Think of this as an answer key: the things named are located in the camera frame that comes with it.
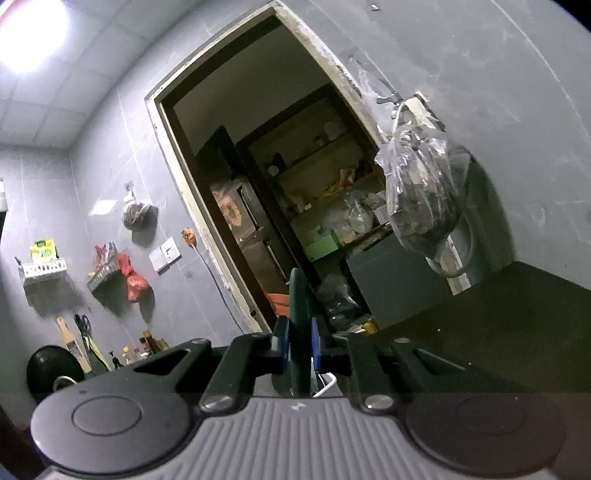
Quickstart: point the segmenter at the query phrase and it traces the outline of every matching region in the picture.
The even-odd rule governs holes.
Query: ceiling tile
[[[47,59],[34,72],[21,76],[12,99],[49,105],[71,69],[61,60]]]
[[[129,0],[68,0],[69,4],[102,18],[111,18]]]
[[[6,67],[0,65],[0,100],[6,100],[17,84],[17,76]]]
[[[91,113],[114,84],[112,77],[75,67],[53,106]]]
[[[66,39],[54,53],[54,56],[74,63],[100,29],[104,27],[105,22],[86,15],[70,5],[67,5],[66,8],[69,20]]]
[[[148,40],[110,25],[82,54],[80,65],[118,78],[144,51]]]
[[[35,145],[66,148],[76,139],[86,122],[86,115],[65,110],[50,109],[39,130]]]
[[[11,103],[0,128],[0,143],[30,144],[37,133],[47,107]]]
[[[158,38],[196,0],[131,0],[115,21],[150,40]]]

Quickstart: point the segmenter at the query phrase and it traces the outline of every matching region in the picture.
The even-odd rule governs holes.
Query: wall outlet
[[[178,251],[177,244],[174,243],[173,237],[170,237],[162,245],[160,245],[160,249],[164,254],[164,258],[166,258],[167,264],[171,264],[181,256],[181,252]]]

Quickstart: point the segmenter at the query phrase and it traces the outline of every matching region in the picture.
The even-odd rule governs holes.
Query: bottle
[[[152,355],[152,349],[148,345],[148,341],[145,339],[145,337],[140,337],[139,342],[142,344],[142,347],[144,347],[144,353]]]
[[[163,338],[161,338],[160,340],[156,340],[156,342],[158,343],[158,346],[161,350],[168,350],[170,348],[166,343],[166,340],[164,340]]]
[[[134,353],[129,349],[128,346],[123,347],[123,358],[125,358],[126,365],[131,365],[137,360]]]
[[[152,333],[150,333],[149,330],[144,330],[144,336],[146,338],[146,341],[148,342],[148,345],[150,346],[150,349],[152,350],[152,353],[159,353],[162,351],[162,349],[158,346],[158,343],[156,342],[156,340],[154,340],[154,337],[152,336]]]
[[[109,355],[113,358],[113,366],[115,369],[123,367],[119,359],[113,354],[113,351],[110,351]]]

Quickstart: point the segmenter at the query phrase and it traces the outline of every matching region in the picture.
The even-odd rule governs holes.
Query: red plastic bag
[[[135,272],[131,266],[129,255],[119,254],[117,262],[121,273],[127,277],[127,299],[131,302],[140,301],[144,292],[150,289],[150,284],[143,276]]]

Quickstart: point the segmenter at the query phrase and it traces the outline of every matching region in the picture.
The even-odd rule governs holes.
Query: metal handle
[[[57,392],[58,390],[61,390],[62,388],[69,387],[70,385],[76,385],[77,383],[78,382],[76,380],[74,380],[73,378],[67,377],[65,375],[60,375],[59,377],[57,377],[53,381],[52,390],[54,392]]]
[[[271,256],[273,263],[275,264],[275,266],[279,270],[279,274],[281,275],[281,278],[283,279],[284,282],[287,282],[287,277],[285,276],[285,272],[281,268],[281,265],[279,265],[279,260],[277,260],[277,257],[275,256],[275,252],[273,251],[273,249],[271,248],[271,246],[267,242],[263,242],[263,243],[264,243],[265,247],[267,248],[267,250],[269,250],[269,255]]]
[[[248,202],[246,201],[246,198],[242,194],[242,187],[238,187],[236,189],[236,193],[238,194],[238,196],[242,200],[242,203],[244,204],[244,208],[246,209],[246,212],[248,213],[248,216],[250,217],[251,222],[253,223],[255,228],[258,230],[259,229],[258,223],[256,222],[255,216],[252,214],[251,208],[248,206]]]

